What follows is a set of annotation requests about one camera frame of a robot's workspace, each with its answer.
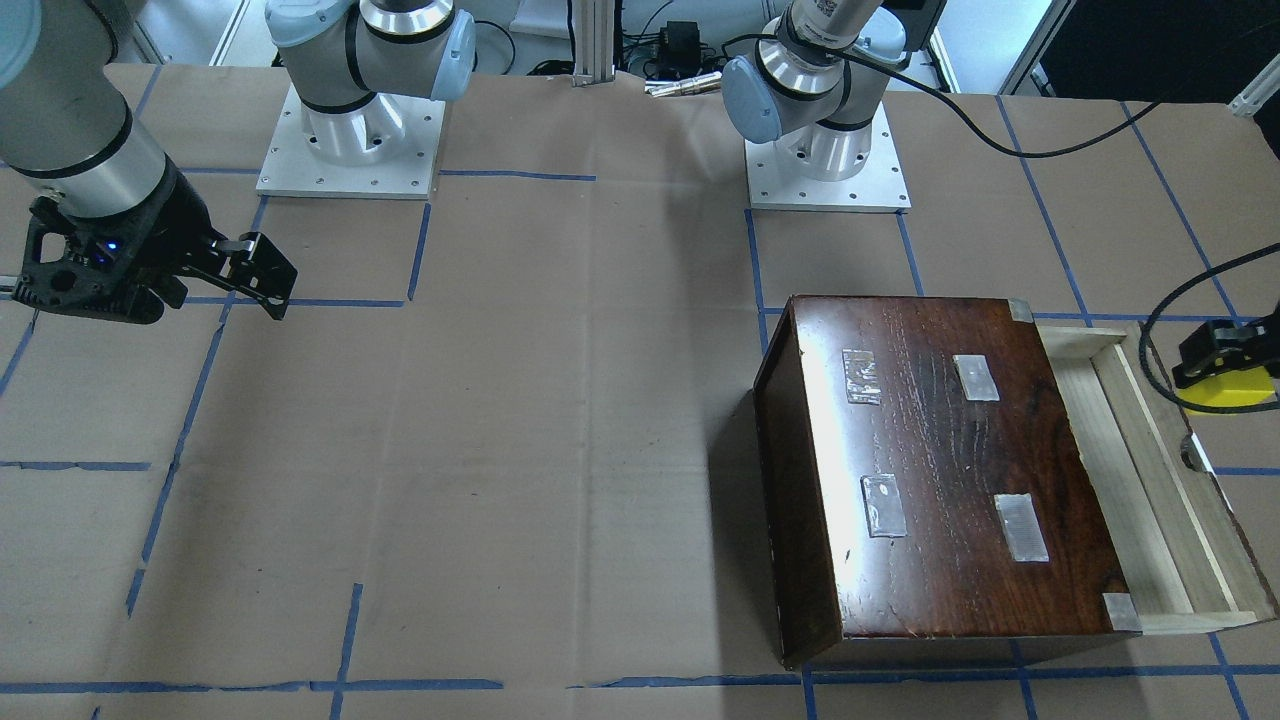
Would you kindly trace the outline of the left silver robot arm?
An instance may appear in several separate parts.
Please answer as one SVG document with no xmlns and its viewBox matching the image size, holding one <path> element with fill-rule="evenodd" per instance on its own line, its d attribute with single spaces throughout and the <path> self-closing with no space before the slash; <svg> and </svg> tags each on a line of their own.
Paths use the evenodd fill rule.
<svg viewBox="0 0 1280 720">
<path fill-rule="evenodd" d="M 879 1 L 791 1 L 724 64 L 719 87 L 735 129 L 749 143 L 755 199 L 837 211 L 893 211 L 909 201 L 896 178 L 896 149 L 882 108 L 904 79 L 915 45 Z M 1277 407 L 1277 314 L 1215 319 L 1179 345 L 1161 379 L 1151 333 L 1166 310 L 1199 284 L 1267 258 L 1276 245 L 1210 266 L 1165 296 L 1140 324 L 1142 375 L 1165 398 L 1202 414 Z"/>
</svg>

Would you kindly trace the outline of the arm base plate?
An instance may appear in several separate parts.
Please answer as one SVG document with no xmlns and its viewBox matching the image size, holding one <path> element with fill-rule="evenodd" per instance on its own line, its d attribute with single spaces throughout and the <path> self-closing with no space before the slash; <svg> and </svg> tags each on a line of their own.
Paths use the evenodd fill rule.
<svg viewBox="0 0 1280 720">
<path fill-rule="evenodd" d="M 296 90 L 259 173 L 262 196 L 430 199 L 447 102 L 379 94 L 343 114 L 305 106 Z"/>
<path fill-rule="evenodd" d="M 884 106 L 852 132 L 813 124 L 745 143 L 749 205 L 785 211 L 906 211 L 913 201 Z"/>
</svg>

